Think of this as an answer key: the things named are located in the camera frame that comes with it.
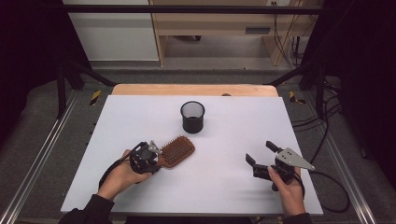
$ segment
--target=hairbrush bristles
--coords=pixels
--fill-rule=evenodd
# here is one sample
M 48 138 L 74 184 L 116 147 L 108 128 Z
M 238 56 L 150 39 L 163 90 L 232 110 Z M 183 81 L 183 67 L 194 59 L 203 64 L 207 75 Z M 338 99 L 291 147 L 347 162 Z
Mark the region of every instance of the hairbrush bristles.
M 189 157 L 194 150 L 195 146 L 190 139 L 179 136 L 161 149 L 157 166 L 172 168 Z

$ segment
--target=white tabletop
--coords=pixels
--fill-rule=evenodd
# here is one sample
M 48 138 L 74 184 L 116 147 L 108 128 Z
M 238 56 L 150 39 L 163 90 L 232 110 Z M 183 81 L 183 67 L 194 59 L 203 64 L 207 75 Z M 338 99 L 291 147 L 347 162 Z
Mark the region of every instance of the white tabletop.
M 204 128 L 197 134 L 181 127 L 180 107 L 188 101 L 205 106 Z M 110 95 L 92 139 L 67 193 L 62 212 L 83 209 L 97 192 L 98 181 L 123 151 L 142 141 L 161 147 L 179 135 L 195 151 L 172 169 L 161 169 L 133 185 L 115 200 L 113 213 L 141 216 L 263 216 L 282 214 L 272 182 L 253 177 L 248 153 L 271 165 L 275 153 L 267 140 L 301 155 L 289 116 L 280 97 L 242 96 L 115 96 Z M 306 170 L 305 207 L 321 215 L 318 197 Z

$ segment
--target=white cabinet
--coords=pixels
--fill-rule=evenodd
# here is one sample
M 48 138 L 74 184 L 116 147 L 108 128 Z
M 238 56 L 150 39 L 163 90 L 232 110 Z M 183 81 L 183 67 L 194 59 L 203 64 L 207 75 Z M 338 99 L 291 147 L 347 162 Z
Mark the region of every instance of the white cabinet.
M 69 5 L 148 5 L 147 0 L 64 0 Z M 150 14 L 69 13 L 90 61 L 158 61 Z

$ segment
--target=sleeve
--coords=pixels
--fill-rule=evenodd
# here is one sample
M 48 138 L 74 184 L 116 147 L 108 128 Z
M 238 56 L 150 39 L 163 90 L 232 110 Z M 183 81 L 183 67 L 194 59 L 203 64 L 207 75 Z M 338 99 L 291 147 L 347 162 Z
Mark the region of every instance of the sleeve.
M 111 224 L 108 218 L 113 206 L 113 202 L 93 194 L 83 210 L 73 209 L 59 224 Z
M 302 213 L 297 216 L 283 219 L 283 224 L 312 224 L 312 220 L 309 213 Z

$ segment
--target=wire mesh cup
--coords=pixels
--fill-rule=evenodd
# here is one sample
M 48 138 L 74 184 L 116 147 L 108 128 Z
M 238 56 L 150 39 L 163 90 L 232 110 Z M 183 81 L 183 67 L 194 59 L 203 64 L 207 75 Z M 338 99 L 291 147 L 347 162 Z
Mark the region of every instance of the wire mesh cup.
M 196 101 L 188 101 L 180 108 L 183 129 L 186 133 L 198 133 L 204 128 L 204 106 Z

